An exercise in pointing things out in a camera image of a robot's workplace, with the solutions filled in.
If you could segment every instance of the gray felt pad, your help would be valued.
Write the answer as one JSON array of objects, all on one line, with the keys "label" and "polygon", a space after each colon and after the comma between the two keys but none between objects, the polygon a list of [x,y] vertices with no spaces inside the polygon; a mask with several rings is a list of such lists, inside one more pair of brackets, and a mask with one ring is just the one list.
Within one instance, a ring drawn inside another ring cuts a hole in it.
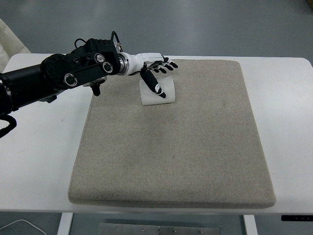
[{"label": "gray felt pad", "polygon": [[275,195],[240,64],[176,60],[176,101],[143,106],[140,76],[93,97],[68,196],[149,208],[265,208]]}]

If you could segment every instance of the silver metal joint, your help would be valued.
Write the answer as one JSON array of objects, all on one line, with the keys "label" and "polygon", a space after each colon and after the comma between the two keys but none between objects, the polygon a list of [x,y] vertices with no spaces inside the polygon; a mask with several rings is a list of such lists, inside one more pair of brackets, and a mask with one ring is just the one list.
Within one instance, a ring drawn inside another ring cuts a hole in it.
[{"label": "silver metal joint", "polygon": [[73,74],[67,73],[64,76],[64,82],[70,87],[75,87],[77,85],[77,78]]},{"label": "silver metal joint", "polygon": [[109,62],[104,62],[102,64],[103,70],[107,73],[111,73],[113,71],[113,66]]},{"label": "silver metal joint", "polygon": [[94,55],[94,60],[97,63],[103,63],[105,61],[104,56],[101,55],[100,53],[97,53],[97,54]]},{"label": "silver metal joint", "polygon": [[121,68],[119,70],[118,75],[124,75],[126,73],[127,68],[129,68],[129,61],[124,57],[123,54],[118,54],[119,63],[121,64]]}]

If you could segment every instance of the robotic hand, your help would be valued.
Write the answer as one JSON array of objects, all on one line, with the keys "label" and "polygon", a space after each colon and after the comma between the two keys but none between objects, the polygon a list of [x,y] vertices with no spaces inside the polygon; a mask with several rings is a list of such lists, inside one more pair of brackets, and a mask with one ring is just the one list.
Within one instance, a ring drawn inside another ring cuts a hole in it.
[{"label": "robotic hand", "polygon": [[178,66],[160,53],[129,55],[123,52],[117,34],[110,40],[89,39],[75,41],[70,54],[53,54],[40,65],[0,73],[0,119],[9,126],[0,130],[0,138],[16,126],[8,114],[36,101],[51,103],[57,95],[78,86],[90,86],[95,96],[107,75],[134,75],[140,73],[149,89],[165,98],[166,94],[151,71],[166,73]]}]

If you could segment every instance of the cable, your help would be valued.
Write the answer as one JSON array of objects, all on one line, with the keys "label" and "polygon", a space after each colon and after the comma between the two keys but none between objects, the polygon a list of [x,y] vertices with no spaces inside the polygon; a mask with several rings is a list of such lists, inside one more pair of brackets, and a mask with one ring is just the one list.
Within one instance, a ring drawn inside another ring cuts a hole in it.
[{"label": "cable", "polygon": [[15,118],[10,115],[0,115],[0,120],[9,122],[9,125],[7,127],[0,129],[0,138],[2,138],[10,131],[12,131],[16,127],[17,123]]},{"label": "cable", "polygon": [[16,223],[16,222],[20,222],[20,221],[26,222],[27,224],[33,226],[35,229],[37,229],[37,230],[39,230],[40,232],[42,232],[44,235],[47,235],[43,230],[41,230],[40,228],[38,228],[37,226],[33,225],[32,223],[30,223],[29,221],[27,221],[27,220],[25,220],[25,219],[15,220],[15,221],[13,221],[12,223],[3,226],[2,228],[0,228],[0,230],[5,229],[6,227],[9,227],[10,225],[12,225],[12,224],[14,224],[14,223]]},{"label": "cable", "polygon": [[77,44],[78,41],[82,41],[82,42],[84,42],[86,44],[86,41],[84,39],[81,39],[81,38],[76,39],[75,42],[74,42],[74,45],[75,45],[76,49],[77,49],[77,45],[76,44]]}]

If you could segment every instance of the gray floor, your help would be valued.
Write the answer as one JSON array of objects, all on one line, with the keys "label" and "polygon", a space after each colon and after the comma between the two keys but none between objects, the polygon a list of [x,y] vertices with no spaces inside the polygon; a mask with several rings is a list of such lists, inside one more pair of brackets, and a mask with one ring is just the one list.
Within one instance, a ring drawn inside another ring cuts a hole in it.
[{"label": "gray floor", "polygon": [[[23,213],[23,212],[1,212],[0,228],[13,221],[25,219],[45,231],[47,235],[56,235],[59,229],[61,213]],[[33,228],[24,221],[16,222],[0,230],[0,235],[42,235],[43,233]]]},{"label": "gray floor", "polygon": [[[69,53],[75,39],[109,39],[115,30],[130,54],[303,57],[313,64],[313,11],[305,0],[10,0],[0,1],[0,18],[33,53]],[[51,216],[57,224],[60,214]]]}]

